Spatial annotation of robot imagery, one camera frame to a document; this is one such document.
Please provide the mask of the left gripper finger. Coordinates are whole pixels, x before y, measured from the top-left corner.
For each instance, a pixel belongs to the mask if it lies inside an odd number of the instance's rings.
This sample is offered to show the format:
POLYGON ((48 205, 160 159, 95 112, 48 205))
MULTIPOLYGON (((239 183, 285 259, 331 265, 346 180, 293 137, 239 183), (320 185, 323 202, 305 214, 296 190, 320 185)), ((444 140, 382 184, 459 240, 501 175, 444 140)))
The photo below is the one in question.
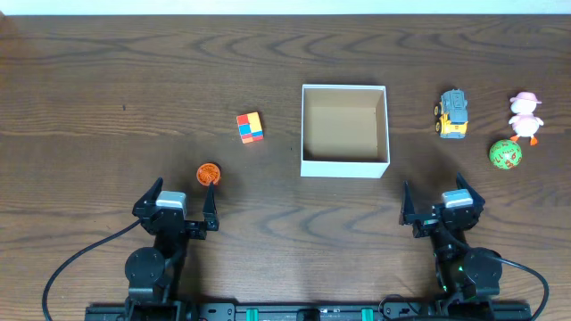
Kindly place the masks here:
POLYGON ((150 218, 157 210, 156 202, 162 190, 163 178, 158 177, 153 185, 135 202, 132 214, 137 218, 150 218))
POLYGON ((214 199, 214 192, 215 192, 215 185, 213 183, 210 183, 208 186, 206 198, 203 205, 204 222, 206 223, 206 229, 208 231, 219 230, 219 219, 214 199))

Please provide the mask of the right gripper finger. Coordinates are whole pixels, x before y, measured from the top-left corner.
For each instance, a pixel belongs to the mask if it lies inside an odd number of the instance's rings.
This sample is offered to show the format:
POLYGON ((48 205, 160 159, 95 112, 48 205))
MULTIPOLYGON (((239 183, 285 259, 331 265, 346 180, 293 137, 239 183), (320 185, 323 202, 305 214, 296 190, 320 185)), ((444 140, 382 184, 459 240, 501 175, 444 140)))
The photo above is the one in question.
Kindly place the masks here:
POLYGON ((414 222, 416 211, 410 194, 410 188, 407 181, 403 182, 401 214, 399 216, 400 225, 411 225, 414 222))
POLYGON ((458 187, 455 199, 455 212, 462 217, 479 217, 484 210, 484 198, 458 172, 456 176, 458 187))

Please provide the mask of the green ball with red numbers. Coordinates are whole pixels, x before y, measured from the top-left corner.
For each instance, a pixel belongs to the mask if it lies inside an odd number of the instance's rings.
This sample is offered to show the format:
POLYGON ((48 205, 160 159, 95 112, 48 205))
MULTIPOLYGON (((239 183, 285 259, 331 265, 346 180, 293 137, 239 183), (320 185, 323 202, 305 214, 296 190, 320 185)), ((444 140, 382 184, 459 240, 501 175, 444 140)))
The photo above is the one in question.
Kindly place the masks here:
POLYGON ((488 158, 494 167, 508 170, 515 168, 521 162, 523 153, 519 144, 504 139, 492 144, 488 158))

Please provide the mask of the yellow grey toy truck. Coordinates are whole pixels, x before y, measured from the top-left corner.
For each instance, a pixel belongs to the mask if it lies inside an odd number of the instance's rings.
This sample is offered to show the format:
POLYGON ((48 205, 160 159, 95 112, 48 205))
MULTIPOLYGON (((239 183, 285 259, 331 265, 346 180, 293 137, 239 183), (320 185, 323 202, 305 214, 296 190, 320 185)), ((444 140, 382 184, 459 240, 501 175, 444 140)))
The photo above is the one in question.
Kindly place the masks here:
POLYGON ((441 95, 434 107, 435 131, 441 138, 462 139, 468 130, 468 101, 460 89, 452 89, 441 95))

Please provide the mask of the multicoloured puzzle cube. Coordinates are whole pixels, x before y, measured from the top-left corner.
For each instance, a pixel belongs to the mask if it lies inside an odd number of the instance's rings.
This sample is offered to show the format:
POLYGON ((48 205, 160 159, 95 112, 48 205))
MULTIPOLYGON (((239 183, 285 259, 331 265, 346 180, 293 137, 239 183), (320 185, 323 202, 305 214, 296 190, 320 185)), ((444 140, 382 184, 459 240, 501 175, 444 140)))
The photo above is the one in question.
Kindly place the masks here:
POLYGON ((264 138, 260 114, 257 111, 238 115, 236 123, 243 144, 257 142, 264 138))

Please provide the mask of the pink white duck toy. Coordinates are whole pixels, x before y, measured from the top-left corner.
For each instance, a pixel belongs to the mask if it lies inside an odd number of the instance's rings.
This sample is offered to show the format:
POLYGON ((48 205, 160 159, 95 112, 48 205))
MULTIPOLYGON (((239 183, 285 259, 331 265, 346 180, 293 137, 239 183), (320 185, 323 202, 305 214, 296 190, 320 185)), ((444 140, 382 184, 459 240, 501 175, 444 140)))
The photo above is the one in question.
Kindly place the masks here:
POLYGON ((509 101, 511 102, 510 110, 513 113, 509 124, 515 132, 510 140, 516 142, 520 137, 528 137, 530 145, 537 145, 538 140, 534 135, 544 125, 544 122, 534 116, 534 111, 542 102, 531 92, 520 92, 515 97, 511 97, 509 101))

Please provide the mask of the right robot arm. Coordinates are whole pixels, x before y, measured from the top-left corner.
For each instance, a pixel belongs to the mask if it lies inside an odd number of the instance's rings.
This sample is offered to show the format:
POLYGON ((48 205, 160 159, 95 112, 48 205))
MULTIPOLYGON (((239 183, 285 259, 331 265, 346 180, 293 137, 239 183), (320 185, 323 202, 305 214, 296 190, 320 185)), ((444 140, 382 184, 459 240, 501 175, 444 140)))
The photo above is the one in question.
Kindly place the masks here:
POLYGON ((488 300, 500 293, 498 253, 470 247, 465 238, 465 232, 478 223, 485 200, 462 175, 457 175, 456 185, 455 190, 442 193, 442 201, 429 213, 418 213, 409 184, 403 184, 399 224, 411 226, 415 238, 431 240, 437 281, 444 290, 441 309, 452 303, 488 300))

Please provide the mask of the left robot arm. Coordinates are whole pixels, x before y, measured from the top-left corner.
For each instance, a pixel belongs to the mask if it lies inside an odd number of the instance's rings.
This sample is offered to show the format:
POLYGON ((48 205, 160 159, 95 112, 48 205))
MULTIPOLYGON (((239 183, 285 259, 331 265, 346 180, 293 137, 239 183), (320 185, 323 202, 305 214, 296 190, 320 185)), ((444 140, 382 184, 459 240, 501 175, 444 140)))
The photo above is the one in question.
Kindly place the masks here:
POLYGON ((132 214, 154 237, 153 246, 134 251, 125 264, 128 297, 135 303, 164 303, 173 298, 188 242, 203 240, 209 231, 219 229, 215 184, 208 185, 201 220, 186 218, 184 193, 164 191, 162 185, 159 177, 133 206, 132 214))

